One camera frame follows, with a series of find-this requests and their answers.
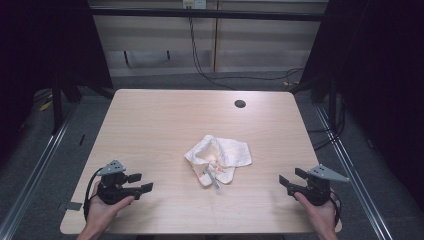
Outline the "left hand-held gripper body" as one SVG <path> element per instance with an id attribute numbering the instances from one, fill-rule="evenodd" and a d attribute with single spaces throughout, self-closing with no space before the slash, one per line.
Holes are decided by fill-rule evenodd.
<path id="1" fill-rule="evenodd" d="M 112 160 L 96 173 L 101 177 L 97 195 L 104 203 L 113 205 L 127 196 L 134 197 L 136 188 L 123 187 L 125 183 L 129 183 L 129 175 L 125 171 L 126 168 L 118 160 Z"/>

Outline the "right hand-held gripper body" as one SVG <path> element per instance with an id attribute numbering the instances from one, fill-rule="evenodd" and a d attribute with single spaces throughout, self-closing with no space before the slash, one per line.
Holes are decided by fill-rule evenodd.
<path id="1" fill-rule="evenodd" d="M 309 174 L 305 186 L 290 183 L 286 187 L 287 194 L 293 196 L 296 192 L 302 193 L 310 203 L 315 206 L 321 206 L 330 200 L 331 181 L 349 182 L 350 179 L 334 170 L 319 164 L 306 171 Z"/>

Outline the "metal floor rail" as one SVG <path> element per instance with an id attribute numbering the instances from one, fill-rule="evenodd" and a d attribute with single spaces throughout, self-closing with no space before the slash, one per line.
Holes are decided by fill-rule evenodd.
<path id="1" fill-rule="evenodd" d="M 43 152 L 38 157 L 36 164 L 32 168 L 28 177 L 24 181 L 22 189 L 16 198 L 16 202 L 10 207 L 5 214 L 3 221 L 0 223 L 0 240 L 12 240 L 31 200 L 34 197 L 37 188 L 41 183 L 51 160 L 60 146 L 60 143 L 68 129 L 69 121 L 72 119 L 74 112 L 78 109 L 78 104 L 71 104 L 70 109 L 63 122 L 49 135 L 49 141 L 46 143 Z"/>
<path id="2" fill-rule="evenodd" d="M 377 238 L 379 240 L 394 240 L 384 218 L 376 207 L 359 173 L 357 172 L 356 167 L 350 158 L 350 155 L 342 143 L 342 140 L 338 135 L 329 129 L 330 120 L 325 109 L 322 106 L 316 106 L 315 109 L 322 125 L 326 128 L 326 134 L 329 138 L 332 148 L 335 150 L 341 165 L 343 166 L 348 178 L 350 179 L 350 183 L 355 192 L 355 195 L 358 197 L 358 200 L 361 203 L 361 206 Z"/>

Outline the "person's right hand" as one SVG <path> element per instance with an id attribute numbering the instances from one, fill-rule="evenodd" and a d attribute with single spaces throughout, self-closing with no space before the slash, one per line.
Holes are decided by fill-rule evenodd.
<path id="1" fill-rule="evenodd" d="M 300 192 L 296 192 L 294 197 L 306 210 L 309 221 L 317 233 L 334 232 L 336 210 L 331 202 L 315 206 Z"/>

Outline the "white wall socket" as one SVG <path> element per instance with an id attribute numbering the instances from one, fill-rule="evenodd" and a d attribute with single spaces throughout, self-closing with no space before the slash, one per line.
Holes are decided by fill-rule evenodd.
<path id="1" fill-rule="evenodd" d="M 184 9 L 205 10 L 207 8 L 206 0 L 182 0 Z"/>

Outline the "person's left hand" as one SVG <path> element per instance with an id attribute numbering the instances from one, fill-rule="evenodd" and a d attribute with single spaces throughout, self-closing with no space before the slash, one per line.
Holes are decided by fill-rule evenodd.
<path id="1" fill-rule="evenodd" d="M 117 214 L 135 200 L 133 196 L 128 196 L 116 204 L 109 205 L 99 198 L 97 195 L 97 188 L 98 182 L 95 183 L 90 197 L 89 213 L 86 220 L 86 229 L 93 235 L 99 235 L 106 231 Z"/>

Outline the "black stand post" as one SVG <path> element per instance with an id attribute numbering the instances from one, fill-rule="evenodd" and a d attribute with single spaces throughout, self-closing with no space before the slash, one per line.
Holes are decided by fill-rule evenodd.
<path id="1" fill-rule="evenodd" d="M 54 114 L 54 124 L 53 124 L 52 134 L 55 135 L 59 131 L 63 123 L 61 85 L 57 75 L 54 76 L 52 81 L 52 103 L 53 103 L 53 114 Z"/>

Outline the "white towel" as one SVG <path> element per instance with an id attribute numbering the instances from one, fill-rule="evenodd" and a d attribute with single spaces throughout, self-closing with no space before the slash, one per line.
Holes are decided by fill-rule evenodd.
<path id="1" fill-rule="evenodd" d="M 222 184 L 232 182 L 235 170 L 252 163 L 248 144 L 233 139 L 206 135 L 184 154 L 204 187 L 212 185 L 216 191 Z"/>

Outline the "black curtain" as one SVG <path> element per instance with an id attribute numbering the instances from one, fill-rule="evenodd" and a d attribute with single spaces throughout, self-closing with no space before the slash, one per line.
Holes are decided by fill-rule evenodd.
<path id="1" fill-rule="evenodd" d="M 328 0 L 301 82 L 344 97 L 424 210 L 424 0 Z"/>
<path id="2" fill-rule="evenodd" d="M 0 164 L 35 93 L 113 87 L 88 0 L 0 0 Z"/>

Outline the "black horizontal frame bar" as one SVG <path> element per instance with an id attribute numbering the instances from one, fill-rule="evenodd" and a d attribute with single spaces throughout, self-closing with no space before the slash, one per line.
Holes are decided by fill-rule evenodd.
<path id="1" fill-rule="evenodd" d="M 150 8 L 111 8 L 92 7 L 93 15 L 104 16 L 140 16 L 140 17 L 181 17 L 181 18 L 215 18 L 215 19 L 253 19 L 320 22 L 325 16 L 318 13 L 285 13 L 230 10 L 198 9 L 150 9 Z"/>

